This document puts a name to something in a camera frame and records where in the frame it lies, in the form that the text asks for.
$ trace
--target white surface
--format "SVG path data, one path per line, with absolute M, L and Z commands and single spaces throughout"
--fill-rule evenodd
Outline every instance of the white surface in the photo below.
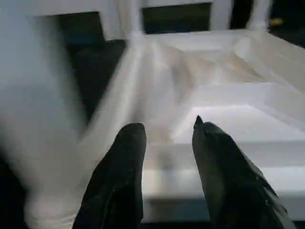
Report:
M 297 141 L 305 140 L 305 133 L 267 115 L 250 105 L 194 107 L 181 123 L 174 137 L 176 143 L 189 143 L 194 120 L 200 116 L 212 122 L 236 141 Z

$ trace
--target blurred object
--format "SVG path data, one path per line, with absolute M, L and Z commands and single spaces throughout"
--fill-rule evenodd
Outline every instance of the blurred object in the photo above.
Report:
M 199 116 L 193 152 L 215 228 L 295 229 L 259 168 L 228 134 Z
M 143 218 L 142 166 L 146 133 L 129 124 L 95 168 L 73 229 L 138 228 Z
M 28 191 L 29 228 L 70 228 L 87 186 L 88 155 L 78 148 L 85 121 L 60 36 L 25 6 L 0 3 L 1 145 Z

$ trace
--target white wooden frame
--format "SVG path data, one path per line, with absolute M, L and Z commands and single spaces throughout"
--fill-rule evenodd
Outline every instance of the white wooden frame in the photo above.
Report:
M 32 0 L 31 14 L 39 16 L 66 13 L 100 13 L 103 34 L 106 40 L 122 38 L 118 8 L 115 0 Z
M 190 3 L 212 3 L 210 30 L 228 30 L 232 14 L 232 0 L 117 0 L 121 28 L 124 37 L 129 34 L 142 32 L 142 16 L 140 8 L 169 5 L 183 5 Z M 249 29 L 266 30 L 268 13 L 272 0 L 255 0 L 251 18 L 248 22 Z

